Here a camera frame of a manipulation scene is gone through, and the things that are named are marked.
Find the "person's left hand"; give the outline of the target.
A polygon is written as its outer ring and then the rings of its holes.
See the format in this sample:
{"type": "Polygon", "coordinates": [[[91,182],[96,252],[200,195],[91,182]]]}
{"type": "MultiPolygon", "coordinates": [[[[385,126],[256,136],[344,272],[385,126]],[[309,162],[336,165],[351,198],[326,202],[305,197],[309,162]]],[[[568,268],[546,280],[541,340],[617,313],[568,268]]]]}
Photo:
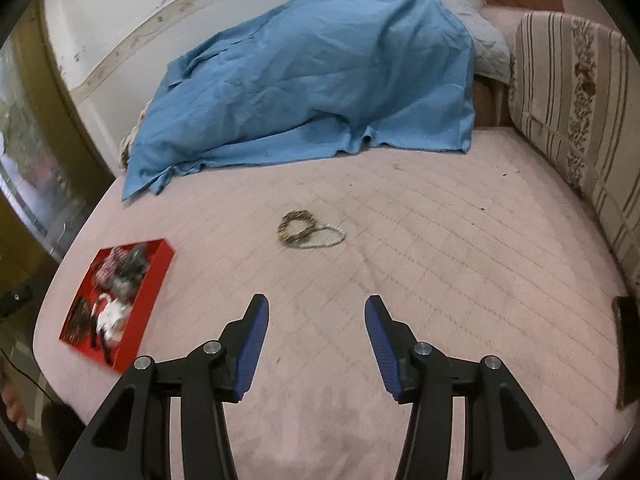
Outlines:
{"type": "Polygon", "coordinates": [[[1,387],[1,399],[6,406],[6,416],[21,431],[26,429],[27,414],[20,393],[12,382],[6,382],[1,387]]]}

